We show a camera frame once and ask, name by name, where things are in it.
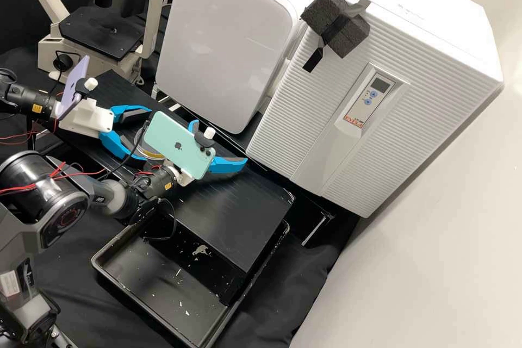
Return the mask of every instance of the sticker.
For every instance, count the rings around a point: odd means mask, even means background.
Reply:
[[[6,297],[20,293],[20,286],[15,271],[10,271],[0,275],[0,290]]]
[[[348,116],[348,114],[346,114],[344,116],[344,120],[348,121],[350,124],[354,124],[358,128],[362,128],[363,125],[364,125],[364,122],[361,122],[359,120],[353,119],[352,117]]]
[[[36,103],[33,103],[33,113],[41,114],[43,110],[43,106],[37,105]]]

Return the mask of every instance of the white knob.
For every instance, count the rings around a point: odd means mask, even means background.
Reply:
[[[203,133],[203,136],[205,136],[209,140],[212,140],[215,134],[216,130],[214,128],[207,127],[207,129],[205,129],[205,133]]]
[[[96,87],[98,87],[98,81],[95,78],[89,78],[85,81],[84,84],[85,88],[89,91],[94,90]]]

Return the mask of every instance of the white debris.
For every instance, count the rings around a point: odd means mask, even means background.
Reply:
[[[206,256],[210,256],[209,253],[207,253],[208,246],[200,245],[197,247],[195,251],[192,252],[193,256],[197,256],[198,254],[205,254]]]

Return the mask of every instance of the black foam block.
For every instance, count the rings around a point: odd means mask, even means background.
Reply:
[[[322,35],[331,24],[348,8],[346,0],[314,0],[306,7],[301,18],[317,34]],[[341,58],[350,53],[370,34],[370,25],[361,15],[349,18],[348,22],[328,42],[328,46]]]

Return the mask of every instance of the black cylindrical motor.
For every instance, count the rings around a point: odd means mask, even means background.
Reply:
[[[56,99],[49,94],[18,84],[16,74],[5,68],[0,68],[0,100],[8,105],[10,110],[6,112],[22,112],[45,121],[51,118],[56,104]]]
[[[21,188],[35,184],[30,191],[7,192],[1,201],[9,201],[19,211],[25,224],[45,224],[41,230],[43,248],[51,246],[70,229],[88,207],[87,194],[66,178],[55,181],[55,168],[38,152],[24,151],[13,155],[0,166],[0,188]]]

